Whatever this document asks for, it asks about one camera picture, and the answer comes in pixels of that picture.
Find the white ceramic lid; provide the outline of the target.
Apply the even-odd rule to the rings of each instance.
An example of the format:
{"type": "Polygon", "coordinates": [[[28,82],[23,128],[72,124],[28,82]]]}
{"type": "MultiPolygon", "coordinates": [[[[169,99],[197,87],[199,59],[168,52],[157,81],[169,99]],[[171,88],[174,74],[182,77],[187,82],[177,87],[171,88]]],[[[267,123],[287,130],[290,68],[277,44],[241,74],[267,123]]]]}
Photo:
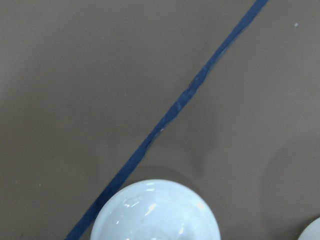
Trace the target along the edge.
{"type": "Polygon", "coordinates": [[[219,240],[220,229],[195,191],[171,180],[130,184],[102,207],[92,240],[219,240]]]}

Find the white enamel mug blue rim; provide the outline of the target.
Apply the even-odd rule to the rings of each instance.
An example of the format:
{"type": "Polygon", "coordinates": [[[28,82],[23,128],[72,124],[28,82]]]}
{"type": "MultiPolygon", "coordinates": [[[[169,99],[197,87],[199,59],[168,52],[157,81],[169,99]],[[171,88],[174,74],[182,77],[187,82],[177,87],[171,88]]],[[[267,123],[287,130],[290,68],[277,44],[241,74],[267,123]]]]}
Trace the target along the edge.
{"type": "Polygon", "coordinates": [[[298,240],[320,240],[320,217],[312,221],[299,235],[298,240]]]}

